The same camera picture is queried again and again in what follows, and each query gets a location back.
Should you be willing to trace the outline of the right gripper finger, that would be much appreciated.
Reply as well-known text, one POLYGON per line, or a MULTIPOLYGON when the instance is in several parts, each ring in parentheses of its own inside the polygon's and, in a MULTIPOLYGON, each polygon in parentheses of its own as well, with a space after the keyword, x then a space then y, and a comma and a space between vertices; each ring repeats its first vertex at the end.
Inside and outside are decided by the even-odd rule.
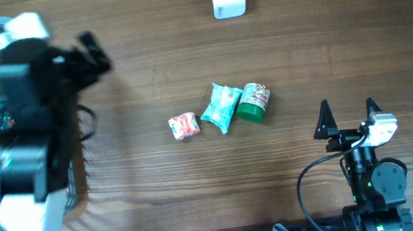
POLYGON ((371 97, 368 97, 366 100, 366 112, 367 112, 367 117, 370 117, 373 113, 381 112, 381 108, 379 108, 379 106, 376 104, 376 102, 371 97))
POLYGON ((339 129, 331 113, 331 108, 326 99, 321 101, 320 113, 315 128, 313 138, 315 140, 321 139, 330 139, 331 137, 336 137, 339 134, 339 129))

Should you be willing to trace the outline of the green lid jar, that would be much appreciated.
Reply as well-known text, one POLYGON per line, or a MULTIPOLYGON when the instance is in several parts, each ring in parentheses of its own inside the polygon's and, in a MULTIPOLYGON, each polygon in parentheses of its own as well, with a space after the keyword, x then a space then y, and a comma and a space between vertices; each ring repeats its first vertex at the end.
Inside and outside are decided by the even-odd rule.
POLYGON ((270 93, 265 85, 252 82, 246 84, 237 106, 237 116, 256 124, 263 123, 270 93))

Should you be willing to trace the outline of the mint green white pouch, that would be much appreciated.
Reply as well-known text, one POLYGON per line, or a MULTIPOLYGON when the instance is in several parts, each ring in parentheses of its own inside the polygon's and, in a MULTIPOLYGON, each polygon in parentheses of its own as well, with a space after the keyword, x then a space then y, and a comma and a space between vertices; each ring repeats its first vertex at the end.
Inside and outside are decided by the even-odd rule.
POLYGON ((214 83, 210 104, 201 115, 203 121, 208 121, 219 127, 223 134, 228 133, 235 106, 242 96, 243 90, 214 83))

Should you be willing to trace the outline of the red white snack packet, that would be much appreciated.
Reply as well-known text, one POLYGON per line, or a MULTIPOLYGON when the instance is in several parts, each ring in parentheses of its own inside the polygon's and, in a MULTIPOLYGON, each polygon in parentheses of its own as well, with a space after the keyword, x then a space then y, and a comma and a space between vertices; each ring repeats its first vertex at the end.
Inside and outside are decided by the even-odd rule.
POLYGON ((196 116, 192 112, 172 117, 168 120, 168 124, 173 136, 178 140, 183 140, 201 131, 196 121, 196 116))

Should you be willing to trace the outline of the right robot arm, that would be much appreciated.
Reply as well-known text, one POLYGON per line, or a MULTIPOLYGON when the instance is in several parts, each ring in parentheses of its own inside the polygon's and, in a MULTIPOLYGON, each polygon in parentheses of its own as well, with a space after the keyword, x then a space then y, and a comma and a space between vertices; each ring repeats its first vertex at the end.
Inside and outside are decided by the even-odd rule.
POLYGON ((353 206, 343 208, 341 231, 413 231, 413 218, 405 204, 408 168, 392 157, 379 160, 377 147, 387 144, 397 130, 397 118, 366 100, 367 118, 359 128, 337 127, 327 100, 313 138, 328 140, 326 150, 342 155, 342 172, 353 194, 353 206))

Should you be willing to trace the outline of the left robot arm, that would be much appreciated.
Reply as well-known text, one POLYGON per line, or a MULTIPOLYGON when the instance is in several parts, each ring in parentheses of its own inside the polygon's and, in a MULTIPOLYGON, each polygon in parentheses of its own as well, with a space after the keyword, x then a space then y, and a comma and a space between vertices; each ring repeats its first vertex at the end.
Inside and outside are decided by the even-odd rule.
POLYGON ((4 109, 0 132, 0 231, 62 231, 69 168, 86 135, 78 95, 111 69, 94 34, 59 49, 39 38, 6 46, 0 60, 4 109))

